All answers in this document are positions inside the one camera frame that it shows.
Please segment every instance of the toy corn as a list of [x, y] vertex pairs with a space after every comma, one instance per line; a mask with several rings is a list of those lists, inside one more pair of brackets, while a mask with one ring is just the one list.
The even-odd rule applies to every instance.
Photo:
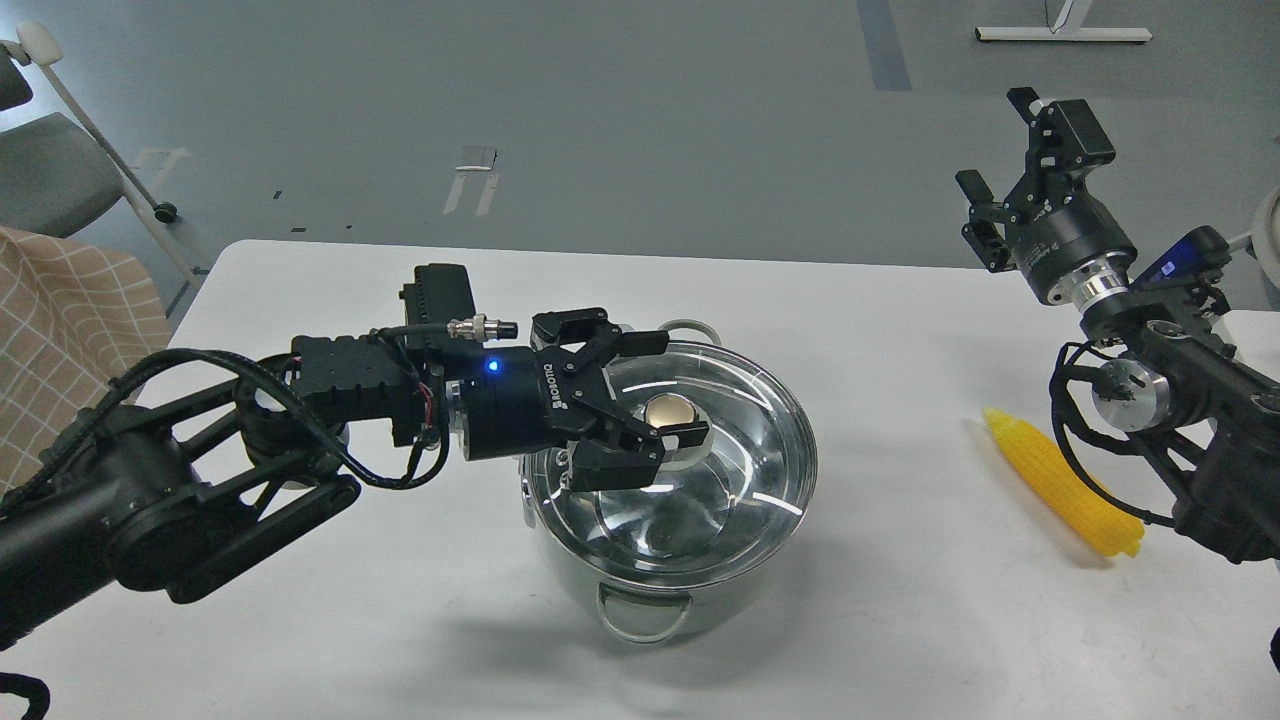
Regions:
[[984, 407], [982, 416], [1000, 451], [1023, 480], [1093, 550], [1107, 557], [1117, 552], [1130, 557], [1138, 555], [1142, 520], [1085, 487], [1052, 439], [1027, 420], [995, 407]]

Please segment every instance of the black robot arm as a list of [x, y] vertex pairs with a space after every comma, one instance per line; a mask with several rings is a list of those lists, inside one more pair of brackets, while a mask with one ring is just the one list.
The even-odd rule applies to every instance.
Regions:
[[[1201, 227], [1129, 278], [1137, 251], [1085, 176], [1115, 149], [1084, 100], [1009, 91], [1028, 127], [1025, 172], [996, 202], [977, 170], [956, 174], [969, 199], [963, 236], [989, 272], [1021, 270], [1037, 300], [1073, 302], [1088, 342], [1060, 355], [1053, 424], [1082, 482], [1148, 523], [1172, 527], [1233, 562], [1280, 557], [1280, 384], [1235, 359], [1210, 320], [1230, 307], [1217, 283], [1226, 241]], [[998, 225], [1004, 225], [1004, 234]], [[1120, 348], [1103, 356], [1101, 348]], [[1085, 352], [1101, 366], [1076, 365]], [[1125, 438], [1089, 428], [1068, 383], [1085, 382], [1098, 413]], [[1213, 423], [1198, 447], [1180, 428]], [[1175, 496], [1171, 516], [1117, 501], [1079, 468], [1062, 428], [1110, 452], [1146, 459]]]
[[[468, 460], [568, 448], [570, 491], [645, 487], [707, 436], [705, 421], [650, 427], [609, 391], [604, 365], [663, 352], [666, 332], [623, 332], [593, 307], [536, 316], [536, 347], [489, 348], [517, 328], [475, 311], [461, 265], [417, 268], [402, 297], [402, 327], [297, 337], [261, 363], [164, 350], [115, 379], [41, 456], [40, 473], [0, 501], [0, 650], [111, 580], [200, 600], [348, 507], [362, 483], [408, 489], [434, 478], [451, 424]], [[123, 402], [192, 361], [236, 378], [154, 409]], [[174, 425], [219, 409], [174, 437]], [[390, 420], [396, 446], [412, 446], [403, 477], [372, 473], [346, 447], [346, 424], [375, 418]], [[192, 464], [233, 436], [252, 468], [201, 480]], [[429, 451], [433, 465], [415, 475]], [[285, 487], [302, 492], [268, 512]]]

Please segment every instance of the beige checkered cloth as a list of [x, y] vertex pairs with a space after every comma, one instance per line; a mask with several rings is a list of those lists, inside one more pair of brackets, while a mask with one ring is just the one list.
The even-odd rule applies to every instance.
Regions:
[[76, 411], [169, 334], [133, 256], [0, 228], [0, 492], [33, 475]]

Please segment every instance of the white table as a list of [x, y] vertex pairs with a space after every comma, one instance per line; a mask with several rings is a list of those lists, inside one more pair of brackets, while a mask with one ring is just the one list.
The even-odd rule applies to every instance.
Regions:
[[[1275, 565], [1161, 528], [1102, 560], [991, 442], [983, 405], [1046, 427], [1055, 352], [1079, 337], [1016, 273], [244, 241], [174, 346], [260, 357], [398, 324], [397, 291], [433, 261], [467, 265], [479, 309], [522, 333], [590, 305], [637, 328], [699, 318], [781, 377], [820, 479], [778, 583], [703, 637], [626, 646], [544, 570], [515, 462], [454, 457], [195, 605], [111, 585], [37, 629], [0, 667], [46, 679], [51, 717], [1275, 717]], [[1233, 320], [1280, 375], [1280, 315]], [[143, 402], [220, 377], [173, 372]], [[381, 424], [352, 448], [403, 462]], [[1082, 456], [1169, 510], [1143, 462]], [[232, 447], [200, 469], [243, 466]]]

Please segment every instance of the glass pot lid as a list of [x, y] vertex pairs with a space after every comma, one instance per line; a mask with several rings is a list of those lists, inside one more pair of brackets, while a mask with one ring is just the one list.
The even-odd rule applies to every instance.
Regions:
[[722, 347], [684, 341], [614, 360], [605, 373], [637, 418], [705, 418], [709, 447], [668, 462], [648, 488], [582, 493], [562, 488], [567, 451], [526, 457], [531, 501], [561, 544], [632, 584], [691, 588], [754, 568], [791, 536], [813, 495], [817, 447], [777, 378]]

